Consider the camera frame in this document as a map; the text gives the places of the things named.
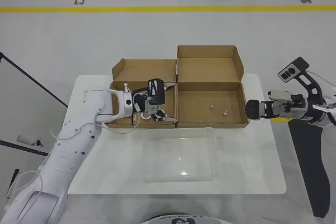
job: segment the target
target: metal bracket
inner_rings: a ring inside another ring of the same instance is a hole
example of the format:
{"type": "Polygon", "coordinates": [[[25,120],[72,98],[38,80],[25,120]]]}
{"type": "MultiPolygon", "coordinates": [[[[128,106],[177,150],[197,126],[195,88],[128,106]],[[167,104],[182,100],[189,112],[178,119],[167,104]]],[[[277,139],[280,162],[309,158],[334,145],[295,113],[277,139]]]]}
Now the metal bracket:
{"type": "Polygon", "coordinates": [[[84,4],[85,0],[75,0],[74,4],[84,4]]]}

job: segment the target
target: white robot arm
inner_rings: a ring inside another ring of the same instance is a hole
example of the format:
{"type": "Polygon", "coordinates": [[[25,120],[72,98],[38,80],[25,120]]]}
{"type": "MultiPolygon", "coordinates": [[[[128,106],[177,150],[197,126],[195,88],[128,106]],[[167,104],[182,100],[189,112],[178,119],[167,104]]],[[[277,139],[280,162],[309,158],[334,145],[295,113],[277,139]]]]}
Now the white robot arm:
{"type": "Polygon", "coordinates": [[[58,223],[64,212],[68,188],[100,136],[102,122],[132,116],[131,92],[91,87],[85,91],[84,99],[84,110],[78,111],[80,118],[64,124],[39,175],[16,196],[2,224],[58,223]],[[113,115],[111,94],[119,101],[117,115],[113,115]]]}
{"type": "Polygon", "coordinates": [[[287,91],[269,91],[271,101],[249,100],[245,112],[253,120],[292,118],[324,128],[321,135],[321,158],[330,182],[330,208],[324,223],[336,224],[336,97],[323,98],[320,86],[308,74],[312,72],[306,70],[308,67],[306,61],[297,58],[278,73],[283,82],[295,79],[302,84],[309,94],[307,98],[287,91]]]}

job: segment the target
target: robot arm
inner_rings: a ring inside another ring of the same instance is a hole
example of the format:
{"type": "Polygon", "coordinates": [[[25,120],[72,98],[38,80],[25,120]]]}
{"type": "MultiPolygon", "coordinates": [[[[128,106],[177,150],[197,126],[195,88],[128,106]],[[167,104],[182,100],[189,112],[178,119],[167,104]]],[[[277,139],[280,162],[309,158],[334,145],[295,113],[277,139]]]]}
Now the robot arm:
{"type": "Polygon", "coordinates": [[[78,119],[66,118],[47,162],[39,168],[35,179],[14,198],[0,223],[57,224],[64,212],[68,188],[100,136],[102,124],[132,117],[134,113],[160,115],[165,118],[160,119],[163,122],[175,120],[159,108],[165,103],[164,91],[172,85],[155,79],[141,91],[131,92],[126,83],[124,91],[102,87],[86,89],[78,119]],[[113,114],[111,94],[118,98],[116,115],[113,114]]]}
{"type": "Polygon", "coordinates": [[[286,68],[278,73],[283,82],[296,79],[309,94],[304,98],[302,94],[292,95],[287,91],[269,91],[271,101],[259,102],[249,100],[245,107],[248,118],[259,120],[260,118],[292,118],[307,121],[311,124],[321,122],[326,113],[317,110],[313,105],[326,105],[322,91],[318,83],[306,73],[309,64],[302,58],[297,58],[286,68]]]}
{"type": "Polygon", "coordinates": [[[309,94],[307,98],[287,91],[269,91],[271,101],[249,100],[245,112],[252,120],[292,118],[324,128],[321,140],[318,139],[321,141],[321,158],[330,182],[330,209],[324,223],[336,224],[336,97],[323,98],[318,83],[306,73],[308,67],[302,58],[297,58],[278,73],[283,82],[296,79],[302,84],[309,94]]]}

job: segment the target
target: yellow line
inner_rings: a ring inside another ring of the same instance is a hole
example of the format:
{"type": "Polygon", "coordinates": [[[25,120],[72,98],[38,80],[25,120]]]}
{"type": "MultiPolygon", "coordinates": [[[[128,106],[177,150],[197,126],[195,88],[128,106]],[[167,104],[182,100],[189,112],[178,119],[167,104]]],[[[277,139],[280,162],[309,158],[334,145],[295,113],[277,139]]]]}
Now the yellow line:
{"type": "Polygon", "coordinates": [[[290,120],[292,120],[291,118],[273,118],[270,121],[272,123],[286,123],[289,122],[290,120]]]}
{"type": "Polygon", "coordinates": [[[1,7],[0,13],[107,13],[107,12],[317,12],[331,6],[133,6],[133,7],[1,7]]]}

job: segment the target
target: white tabletop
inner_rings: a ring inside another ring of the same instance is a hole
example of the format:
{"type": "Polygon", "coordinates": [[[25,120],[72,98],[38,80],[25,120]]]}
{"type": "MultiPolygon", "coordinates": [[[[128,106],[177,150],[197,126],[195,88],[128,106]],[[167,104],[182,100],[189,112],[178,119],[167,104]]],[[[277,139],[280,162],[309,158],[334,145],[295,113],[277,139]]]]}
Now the white tabletop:
{"type": "MultiPolygon", "coordinates": [[[[109,86],[111,76],[79,76],[67,114],[78,116],[83,91],[109,86]]],[[[259,77],[244,74],[246,100],[264,100],[259,77]]],[[[269,120],[250,121],[245,128],[216,129],[219,175],[212,181],[147,183],[142,176],[142,136],[102,130],[82,164],[69,194],[283,194],[286,184],[269,120]]]]}

